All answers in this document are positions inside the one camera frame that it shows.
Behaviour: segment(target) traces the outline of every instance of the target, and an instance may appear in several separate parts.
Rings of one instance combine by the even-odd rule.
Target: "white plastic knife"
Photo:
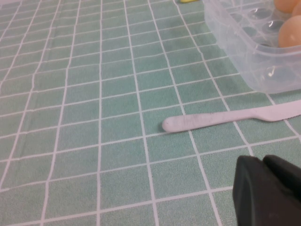
[[[173,116],[165,119],[162,127],[166,132],[174,133],[250,118],[264,121],[280,121],[300,114],[301,100],[297,100],[285,104],[245,110]]]

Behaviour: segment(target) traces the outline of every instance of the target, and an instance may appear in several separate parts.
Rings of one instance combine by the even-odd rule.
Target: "brown egg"
[[[292,13],[293,8],[300,0],[274,0],[276,9],[284,13]]]
[[[301,1],[293,8],[292,16],[301,15]]]
[[[281,48],[301,45],[301,16],[291,17],[282,25],[278,43]]]

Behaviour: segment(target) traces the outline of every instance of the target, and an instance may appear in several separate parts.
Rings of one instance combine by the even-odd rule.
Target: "green tile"
[[[166,52],[194,47],[193,41],[190,37],[167,40],[163,42],[163,45]]]
[[[236,214],[232,198],[232,190],[213,193],[218,213],[223,226],[236,226]]]
[[[219,94],[212,81],[201,81],[178,86],[183,103],[218,97]]]
[[[96,215],[72,218],[67,220],[53,221],[45,223],[46,226],[92,226],[96,225]]]
[[[234,183],[237,158],[249,155],[247,148],[201,156],[203,167],[211,188],[228,187]]]
[[[188,133],[149,137],[147,147],[151,162],[195,154]]]
[[[100,29],[100,22],[93,21],[88,24],[78,24],[76,25],[76,34],[83,33],[83,32],[93,32]]]
[[[87,85],[69,87],[67,89],[65,103],[69,104],[96,98],[99,98],[99,84],[92,83]]]
[[[64,89],[33,93],[28,104],[28,109],[61,105]]]
[[[0,146],[1,146],[0,160],[9,158],[10,152],[13,149],[14,142],[15,142],[14,136],[0,139]]]
[[[286,102],[300,100],[301,92],[298,89],[298,90],[293,90],[293,91],[284,92],[284,93],[270,94],[270,97],[274,100],[274,102],[276,104],[283,104]]]
[[[185,65],[202,61],[202,56],[196,48],[167,53],[167,57],[170,66]]]
[[[102,120],[102,143],[141,135],[139,114]]]
[[[127,15],[128,24],[135,24],[141,22],[147,22],[152,20],[152,15],[150,11],[139,12],[134,14]]]
[[[293,128],[299,133],[301,134],[301,121],[300,121],[300,117],[294,117],[291,119],[288,119],[288,122],[293,126]]]
[[[143,113],[143,121],[146,134],[162,133],[162,122],[167,117],[182,115],[180,107],[172,107]]]
[[[205,20],[204,12],[183,15],[183,18],[186,24],[203,22]]]
[[[62,124],[88,121],[99,118],[99,101],[65,106]]]
[[[173,84],[169,70],[149,72],[137,76],[139,90],[153,89]]]
[[[173,87],[140,93],[142,110],[179,104]]]
[[[45,185],[23,186],[0,193],[0,221],[4,225],[40,220]]]
[[[81,16],[78,19],[78,24],[89,23],[89,22],[93,22],[93,21],[100,21],[100,13],[87,15],[87,16]]]
[[[69,58],[71,47],[54,48],[45,52],[43,61]]]
[[[21,131],[30,131],[51,126],[56,126],[60,118],[60,107],[27,112]]]
[[[198,46],[212,45],[216,43],[215,36],[212,33],[195,35],[193,36],[193,39]]]
[[[236,68],[234,67],[229,58],[208,61],[207,65],[212,76],[214,77],[237,73]]]
[[[27,31],[27,27],[17,27],[17,28],[10,28],[7,29],[3,37],[11,37],[11,36],[18,36],[25,34]]]
[[[159,42],[133,47],[134,58],[153,56],[161,53],[163,53],[163,50]]]
[[[222,100],[211,100],[200,103],[193,103],[184,106],[187,114],[198,114],[198,113],[213,113],[213,112],[224,112],[227,111]]]
[[[96,200],[96,176],[51,182],[46,218],[95,211]]]
[[[60,129],[58,150],[98,144],[98,122],[88,122]]]
[[[130,25],[129,30],[130,30],[131,35],[139,34],[139,33],[143,33],[143,32],[151,32],[151,31],[154,31],[157,34],[156,26],[153,21],[144,22],[141,24]]]
[[[0,117],[0,136],[17,133],[22,114]]]
[[[69,63],[69,59],[43,62],[39,68],[39,72],[65,69],[68,63]]]
[[[110,97],[102,100],[102,117],[116,116],[139,111],[136,94]]]
[[[159,2],[151,5],[151,8],[155,19],[179,15],[178,9],[172,1]]]
[[[0,70],[5,68],[10,68],[11,64],[13,63],[13,59],[14,59],[13,56],[1,59]]]
[[[100,215],[100,224],[106,226],[154,226],[152,205],[117,210]]]
[[[161,226],[216,226],[214,211],[207,194],[159,202],[158,218]]]
[[[182,14],[204,11],[204,3],[201,1],[191,2],[190,4],[179,4]]]
[[[131,59],[130,48],[119,49],[114,51],[108,51],[102,53],[102,63],[109,63],[118,60],[129,60]]]
[[[133,76],[102,82],[102,97],[109,97],[135,91],[136,86]]]
[[[146,163],[142,139],[102,146],[101,170],[111,170],[141,163]]]
[[[152,164],[156,198],[188,194],[206,189],[197,158]]]
[[[33,74],[37,69],[37,67],[38,67],[38,63],[12,68],[8,73],[7,78],[11,79],[16,77],[21,77],[24,75]]]
[[[167,68],[167,62],[163,54],[159,56],[138,58],[135,59],[135,68],[137,73],[157,70]]]
[[[103,30],[103,40],[117,38],[127,35],[127,27],[117,27]]]
[[[131,36],[132,45],[144,45],[147,43],[160,41],[157,32],[150,32],[146,34],[137,34]]]
[[[27,98],[28,94],[0,99],[0,115],[23,111]]]
[[[82,45],[77,45],[73,48],[72,56],[80,56],[84,54],[90,54],[90,53],[98,53],[100,51],[100,43],[87,43]]]
[[[118,39],[110,39],[104,40],[102,43],[102,51],[129,47],[128,37],[118,38]]]
[[[256,145],[252,147],[252,150],[254,155],[260,159],[263,159],[267,154],[273,154],[301,167],[301,145],[299,139]]]
[[[188,28],[192,35],[210,32],[210,29],[208,28],[206,23],[191,24],[191,25],[188,25]]]
[[[65,70],[38,73],[34,78],[34,90],[64,87],[65,77]]]
[[[107,20],[113,17],[118,17],[118,16],[125,16],[124,9],[118,9],[114,11],[109,11],[109,12],[103,12],[103,19]]]
[[[29,92],[32,88],[32,76],[4,81],[1,96]]]
[[[74,38],[74,44],[82,44],[91,41],[99,41],[100,40],[100,32],[89,32],[89,34],[76,34]]]
[[[21,40],[22,40],[22,36],[3,38],[0,42],[0,47],[20,44]]]
[[[271,105],[267,96],[263,93],[250,93],[235,97],[225,98],[230,110],[241,110],[253,107],[264,107]]]
[[[45,42],[46,42],[45,40],[42,40],[42,41],[36,41],[32,43],[25,43],[22,45],[19,54],[43,50],[45,46]]]
[[[233,123],[197,129],[192,134],[199,153],[245,145]]]
[[[14,158],[53,152],[55,137],[56,129],[21,134],[14,151]]]
[[[1,48],[0,57],[11,57],[15,56],[19,47],[18,46],[10,46],[6,48]]]
[[[184,22],[180,16],[160,19],[157,20],[156,23],[159,30],[184,25]]]
[[[72,177],[97,171],[98,147],[56,155],[52,179]]]
[[[218,78],[215,82],[224,96],[252,91],[239,74]]]
[[[133,74],[132,60],[102,65],[102,79],[116,78]]]
[[[249,143],[294,136],[284,121],[244,120],[239,121],[238,125]]]
[[[185,26],[161,30],[161,31],[159,31],[159,33],[160,33],[162,40],[189,36],[189,33]]]
[[[20,186],[46,180],[50,171],[52,156],[12,161],[2,188]]]
[[[151,199],[146,166],[102,173],[101,209],[123,206]]]
[[[70,67],[83,66],[83,65],[95,65],[99,64],[100,56],[99,53],[74,57],[71,60]]]
[[[204,63],[176,67],[172,69],[175,83],[184,83],[209,78]]]
[[[85,65],[68,70],[68,85],[99,80],[99,65]]]
[[[219,48],[218,45],[203,46],[200,48],[200,50],[203,53],[205,60],[210,60],[210,59],[226,56],[226,53],[224,52],[224,50]]]
[[[105,29],[105,28],[126,26],[127,22],[125,16],[119,16],[108,20],[103,20],[102,24],[103,24],[103,29]]]

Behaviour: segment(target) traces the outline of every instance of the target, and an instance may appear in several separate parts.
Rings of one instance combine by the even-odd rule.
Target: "green tiled tablecloth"
[[[0,225],[235,226],[237,157],[301,166],[300,117],[179,134],[161,122],[300,98],[248,88],[200,1],[2,5]]]

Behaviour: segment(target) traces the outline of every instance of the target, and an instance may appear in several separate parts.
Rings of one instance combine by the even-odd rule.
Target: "plastic egg container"
[[[301,89],[301,46],[278,48],[278,31],[290,14],[273,0],[204,0],[205,21],[252,89]]]

